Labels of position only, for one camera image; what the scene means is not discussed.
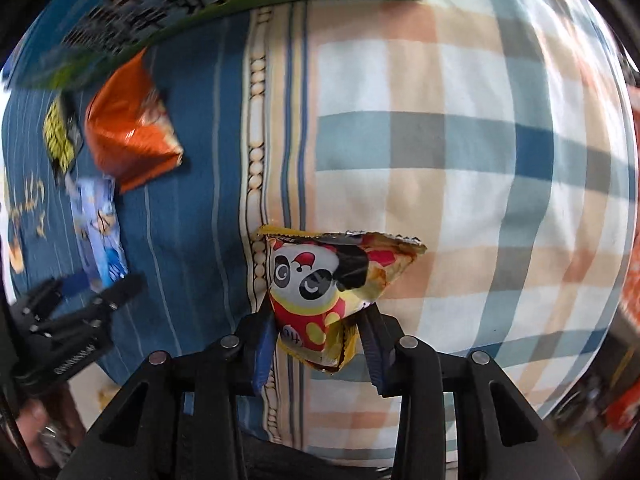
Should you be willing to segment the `orange white floral cloth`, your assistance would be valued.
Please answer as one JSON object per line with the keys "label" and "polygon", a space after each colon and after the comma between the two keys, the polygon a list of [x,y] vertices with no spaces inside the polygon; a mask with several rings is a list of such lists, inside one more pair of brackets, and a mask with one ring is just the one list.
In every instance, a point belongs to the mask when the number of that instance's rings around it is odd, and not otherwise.
{"label": "orange white floral cloth", "polygon": [[[634,121],[634,137],[636,138],[636,162],[639,161],[639,89],[628,86],[632,120]],[[627,321],[639,330],[640,321],[640,216],[639,201],[636,200],[636,226],[634,227],[634,240],[632,241],[629,264],[624,281],[622,296],[620,296],[620,308]]]}

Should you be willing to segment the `yellow panda snack bag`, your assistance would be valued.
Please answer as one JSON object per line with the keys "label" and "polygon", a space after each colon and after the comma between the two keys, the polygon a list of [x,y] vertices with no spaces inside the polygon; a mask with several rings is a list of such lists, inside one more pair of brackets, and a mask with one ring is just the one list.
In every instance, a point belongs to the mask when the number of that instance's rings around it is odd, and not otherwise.
{"label": "yellow panda snack bag", "polygon": [[261,226],[258,233],[269,247],[268,297],[282,346],[327,373],[355,355],[355,315],[426,253],[415,237],[380,232]]}

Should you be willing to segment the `orange snack bag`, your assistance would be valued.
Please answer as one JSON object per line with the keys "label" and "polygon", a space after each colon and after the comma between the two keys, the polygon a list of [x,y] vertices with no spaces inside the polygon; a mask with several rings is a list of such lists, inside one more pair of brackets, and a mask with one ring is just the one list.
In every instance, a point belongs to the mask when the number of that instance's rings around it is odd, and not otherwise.
{"label": "orange snack bag", "polygon": [[178,168],[183,147],[144,65],[144,51],[122,64],[85,112],[85,137],[96,168],[122,194]]}

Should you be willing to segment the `light blue cartoon pouch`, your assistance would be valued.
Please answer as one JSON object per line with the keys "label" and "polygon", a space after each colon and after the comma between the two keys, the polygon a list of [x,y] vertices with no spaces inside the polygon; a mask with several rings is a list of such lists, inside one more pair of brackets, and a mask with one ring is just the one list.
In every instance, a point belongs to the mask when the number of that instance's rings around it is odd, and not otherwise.
{"label": "light blue cartoon pouch", "polygon": [[80,261],[92,290],[109,288],[128,273],[110,177],[65,177]]}

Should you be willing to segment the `blue striped bed sheet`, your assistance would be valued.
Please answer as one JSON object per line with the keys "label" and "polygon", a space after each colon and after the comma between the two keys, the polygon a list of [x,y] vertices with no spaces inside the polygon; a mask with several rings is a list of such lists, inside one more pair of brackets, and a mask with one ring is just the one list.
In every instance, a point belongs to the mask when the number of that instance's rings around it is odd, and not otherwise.
{"label": "blue striped bed sheet", "polygon": [[101,367],[203,349],[267,284],[264,223],[420,238],[381,309],[489,353],[541,415],[599,350],[636,223],[618,49],[587,0],[318,2],[151,49],[186,152],[116,210],[145,293]]}

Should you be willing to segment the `black shoe shine wipes pack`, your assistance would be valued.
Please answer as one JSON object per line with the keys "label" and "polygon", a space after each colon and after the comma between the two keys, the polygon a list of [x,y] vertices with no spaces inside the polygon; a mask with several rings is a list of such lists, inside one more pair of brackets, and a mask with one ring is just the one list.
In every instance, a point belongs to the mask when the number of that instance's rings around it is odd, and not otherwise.
{"label": "black shoe shine wipes pack", "polygon": [[84,147],[76,108],[67,92],[58,92],[51,101],[43,119],[42,138],[54,182],[60,186]]}

